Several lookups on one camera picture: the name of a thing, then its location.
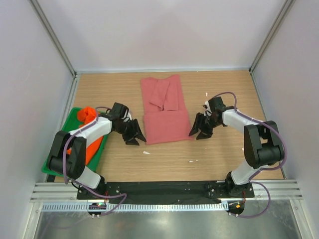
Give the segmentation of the pink t shirt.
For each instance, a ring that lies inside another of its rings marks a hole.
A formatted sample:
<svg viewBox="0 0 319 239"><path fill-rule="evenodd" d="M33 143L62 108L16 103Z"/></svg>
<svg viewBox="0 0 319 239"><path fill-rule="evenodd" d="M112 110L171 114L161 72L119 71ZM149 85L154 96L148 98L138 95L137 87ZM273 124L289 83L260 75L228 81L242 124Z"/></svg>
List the pink t shirt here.
<svg viewBox="0 0 319 239"><path fill-rule="evenodd" d="M192 140L179 75L141 79L147 145Z"/></svg>

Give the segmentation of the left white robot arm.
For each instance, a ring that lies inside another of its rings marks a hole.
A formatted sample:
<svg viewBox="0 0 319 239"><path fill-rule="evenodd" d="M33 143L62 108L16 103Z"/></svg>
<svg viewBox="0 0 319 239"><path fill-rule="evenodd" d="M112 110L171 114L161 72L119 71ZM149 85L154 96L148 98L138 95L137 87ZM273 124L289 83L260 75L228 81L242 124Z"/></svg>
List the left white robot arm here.
<svg viewBox="0 0 319 239"><path fill-rule="evenodd" d="M106 194L103 176L86 166L86 151L97 139L117 132L127 145L139 145L138 140L146 142L137 119L99 117L78 130L59 131L54 138L46 166L61 174L67 183L69 179L85 188L94 199Z"/></svg>

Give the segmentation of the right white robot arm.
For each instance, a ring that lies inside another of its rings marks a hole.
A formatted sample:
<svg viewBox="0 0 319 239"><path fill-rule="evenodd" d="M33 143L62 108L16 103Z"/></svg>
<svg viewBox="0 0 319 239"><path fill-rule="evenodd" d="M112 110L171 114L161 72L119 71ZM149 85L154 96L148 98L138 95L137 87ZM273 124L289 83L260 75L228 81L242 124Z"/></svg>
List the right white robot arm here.
<svg viewBox="0 0 319 239"><path fill-rule="evenodd" d="M217 126L231 126L243 133L245 160L225 179L224 190L229 197L241 197L251 179L271 166L286 161L285 146L274 121L253 119L233 107L197 113L189 135L199 139L211 138Z"/></svg>

